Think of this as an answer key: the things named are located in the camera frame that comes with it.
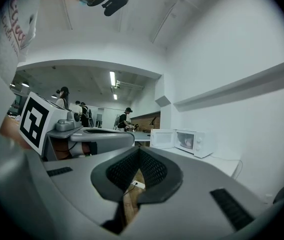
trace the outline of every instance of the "ceiling light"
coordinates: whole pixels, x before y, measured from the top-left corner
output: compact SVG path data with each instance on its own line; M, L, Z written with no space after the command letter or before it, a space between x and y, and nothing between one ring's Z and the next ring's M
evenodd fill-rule
M111 85L116 86L116 73L110 71L110 77L111 77Z
M29 85L29 83L28 83L27 81L24 81L24 82L22 83L22 85L25 86L25 87L30 87L30 85Z

